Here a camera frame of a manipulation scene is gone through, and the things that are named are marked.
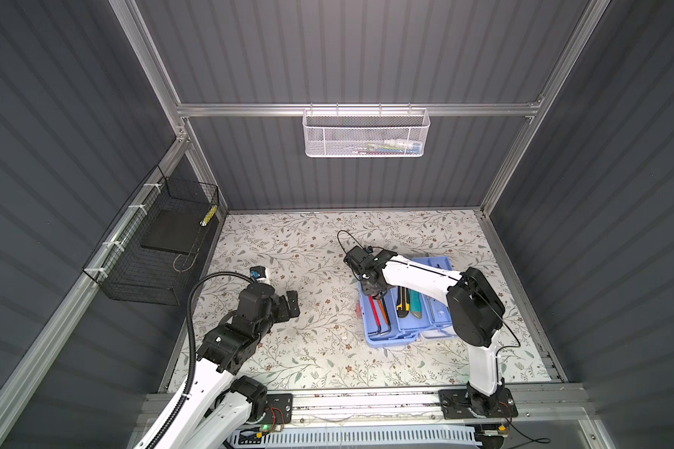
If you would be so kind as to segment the black hex key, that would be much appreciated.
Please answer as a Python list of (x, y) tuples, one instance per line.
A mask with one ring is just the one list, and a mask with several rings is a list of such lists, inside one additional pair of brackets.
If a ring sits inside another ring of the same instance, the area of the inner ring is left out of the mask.
[(369, 297), (370, 305), (373, 311), (374, 321), (376, 322), (376, 331), (371, 332), (371, 337), (382, 337), (391, 333), (391, 320), (387, 313), (383, 297)]

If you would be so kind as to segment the red handled tool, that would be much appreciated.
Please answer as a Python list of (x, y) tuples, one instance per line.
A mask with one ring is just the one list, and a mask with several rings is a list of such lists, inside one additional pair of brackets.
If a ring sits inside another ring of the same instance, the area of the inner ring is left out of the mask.
[(369, 304), (371, 306), (374, 323), (376, 324), (376, 329), (370, 332), (369, 336), (374, 337), (382, 333), (382, 325), (379, 317), (379, 312), (377, 311), (376, 303), (374, 303), (374, 298), (372, 296), (369, 297)]

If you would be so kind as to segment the yellow black utility knife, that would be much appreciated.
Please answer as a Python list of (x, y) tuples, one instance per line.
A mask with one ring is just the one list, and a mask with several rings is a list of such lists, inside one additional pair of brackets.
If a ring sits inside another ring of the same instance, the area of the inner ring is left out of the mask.
[(395, 311), (400, 319), (406, 318), (410, 314), (411, 294), (406, 287), (399, 287), (397, 290), (397, 299), (395, 302)]

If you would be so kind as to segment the white blue plastic toolbox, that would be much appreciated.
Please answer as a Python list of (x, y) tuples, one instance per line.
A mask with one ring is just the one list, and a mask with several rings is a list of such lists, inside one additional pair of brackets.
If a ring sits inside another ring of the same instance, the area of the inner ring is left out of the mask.
[(344, 258), (359, 283), (359, 308), (372, 348), (406, 345), (423, 337), (480, 338), (470, 312), (467, 274), (454, 271), (444, 257), (410, 260), (383, 250), (370, 254), (355, 247)]

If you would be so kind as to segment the orange handled tool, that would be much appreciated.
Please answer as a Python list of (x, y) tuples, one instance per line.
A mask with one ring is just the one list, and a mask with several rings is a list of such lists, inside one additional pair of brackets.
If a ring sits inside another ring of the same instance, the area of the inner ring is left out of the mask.
[(384, 307), (381, 303), (381, 300), (378, 297), (373, 297), (374, 303), (376, 303), (377, 311), (379, 312), (379, 317), (382, 327), (387, 327), (389, 325), (389, 316), (385, 315)]

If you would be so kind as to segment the teal handled tool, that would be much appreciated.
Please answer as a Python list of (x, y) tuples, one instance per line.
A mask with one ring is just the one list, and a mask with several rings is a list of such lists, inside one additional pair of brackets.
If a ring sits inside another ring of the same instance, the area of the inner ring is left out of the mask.
[(421, 294), (417, 291), (409, 291), (409, 309), (410, 314), (417, 320), (422, 318)]

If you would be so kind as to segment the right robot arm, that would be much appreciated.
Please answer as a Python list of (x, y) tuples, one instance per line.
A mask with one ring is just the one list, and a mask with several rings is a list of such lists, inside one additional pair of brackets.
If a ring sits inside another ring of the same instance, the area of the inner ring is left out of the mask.
[(473, 415), (507, 411), (509, 390), (498, 357), (505, 304), (476, 268), (455, 271), (444, 258), (408, 259), (385, 248), (357, 243), (344, 263), (359, 284), (359, 308), (372, 347), (415, 342), (444, 332), (467, 348), (469, 377), (462, 403)]

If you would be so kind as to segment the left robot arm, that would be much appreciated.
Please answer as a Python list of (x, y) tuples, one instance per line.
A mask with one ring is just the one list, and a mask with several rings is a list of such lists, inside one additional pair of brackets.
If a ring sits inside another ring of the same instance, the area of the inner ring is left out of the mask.
[[(197, 344), (192, 307), (198, 290), (224, 277), (247, 286), (239, 293), (237, 309)], [(262, 266), (252, 267), (247, 275), (217, 271), (203, 276), (190, 290), (186, 306), (188, 374), (137, 448), (217, 448), (239, 427), (258, 423), (266, 413), (267, 387), (239, 376), (239, 371), (274, 325), (300, 315), (298, 294), (277, 295)]]

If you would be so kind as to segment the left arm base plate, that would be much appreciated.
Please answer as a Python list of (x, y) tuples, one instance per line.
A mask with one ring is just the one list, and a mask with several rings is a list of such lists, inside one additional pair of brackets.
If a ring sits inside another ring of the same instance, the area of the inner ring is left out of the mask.
[(286, 425), (292, 421), (294, 396), (289, 393), (269, 393), (265, 405), (255, 417), (247, 421), (248, 425)]

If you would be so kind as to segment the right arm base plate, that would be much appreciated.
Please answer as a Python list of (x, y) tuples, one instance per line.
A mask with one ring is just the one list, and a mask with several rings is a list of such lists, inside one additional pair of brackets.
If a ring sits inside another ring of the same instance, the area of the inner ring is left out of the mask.
[(491, 395), (480, 393), (471, 385), (466, 388), (440, 389), (437, 394), (445, 419), (511, 419), (519, 416), (514, 398), (504, 385), (498, 385)]

